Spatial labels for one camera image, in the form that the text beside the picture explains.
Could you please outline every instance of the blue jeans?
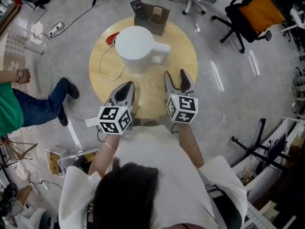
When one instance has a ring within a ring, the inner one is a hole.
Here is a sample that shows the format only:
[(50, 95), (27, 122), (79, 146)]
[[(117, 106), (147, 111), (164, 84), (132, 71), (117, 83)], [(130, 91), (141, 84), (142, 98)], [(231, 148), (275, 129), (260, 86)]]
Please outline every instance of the blue jeans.
[(40, 100), (13, 89), (23, 113), (23, 127), (41, 125), (55, 119), (68, 91), (68, 82), (60, 80), (47, 100)]

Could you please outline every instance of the hand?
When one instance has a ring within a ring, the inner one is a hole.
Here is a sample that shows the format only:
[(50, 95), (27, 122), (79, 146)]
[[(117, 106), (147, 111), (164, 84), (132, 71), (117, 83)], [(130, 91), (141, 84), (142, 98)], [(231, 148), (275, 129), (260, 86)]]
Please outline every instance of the hand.
[(31, 74), (29, 72), (29, 69), (24, 69), (24, 70), (21, 70), (23, 72), (23, 76), (22, 78), (20, 79), (19, 82), (17, 82), (18, 84), (24, 84), (24, 83), (29, 83), (31, 80)]
[(10, 140), (9, 140), (9, 137), (8, 135), (4, 135), (3, 137), (1, 137), (0, 139), (0, 144), (1, 145), (5, 145), (7, 146), (9, 144)]

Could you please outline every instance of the remote control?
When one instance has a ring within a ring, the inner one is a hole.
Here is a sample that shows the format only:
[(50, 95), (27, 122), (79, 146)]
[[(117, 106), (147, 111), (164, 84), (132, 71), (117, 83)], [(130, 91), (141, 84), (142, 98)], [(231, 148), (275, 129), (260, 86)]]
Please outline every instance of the remote control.
[(135, 16), (140, 20), (144, 20), (146, 18), (146, 13), (141, 0), (132, 1), (130, 4), (135, 13)]

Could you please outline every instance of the chair base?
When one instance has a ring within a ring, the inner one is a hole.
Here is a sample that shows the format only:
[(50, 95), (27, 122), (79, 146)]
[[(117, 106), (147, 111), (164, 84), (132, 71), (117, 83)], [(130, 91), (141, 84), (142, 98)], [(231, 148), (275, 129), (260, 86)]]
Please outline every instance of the chair base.
[(241, 52), (241, 53), (244, 53), (245, 48), (244, 48), (243, 39), (242, 39), (240, 33), (234, 29), (234, 26), (233, 26), (230, 22), (228, 22), (228, 21), (226, 21), (226, 20), (224, 20), (224, 19), (222, 19), (222, 18), (219, 18), (218, 16), (215, 16), (215, 15), (212, 16), (211, 19), (212, 19), (213, 21), (214, 21), (214, 20), (219, 20), (220, 22), (226, 24), (227, 26), (229, 26), (229, 27), (231, 28), (231, 30), (229, 31), (229, 33), (226, 34), (226, 36), (225, 36), (224, 38), (222, 38), (222, 39), (219, 40), (220, 43), (224, 43), (225, 40), (227, 40), (228, 37), (231, 36), (232, 33), (234, 32), (234, 33), (236, 34), (237, 38), (238, 38), (238, 41), (239, 41), (241, 47), (242, 47), (242, 49), (240, 50), (240, 52)]
[(187, 0), (187, 5), (185, 10), (182, 11), (183, 15), (187, 15), (190, 12), (191, 6), (192, 4), (196, 4), (198, 5), (202, 10), (201, 10), (201, 14), (205, 14), (206, 13), (206, 8), (204, 5), (202, 5), (201, 3), (197, 2), (196, 0)]

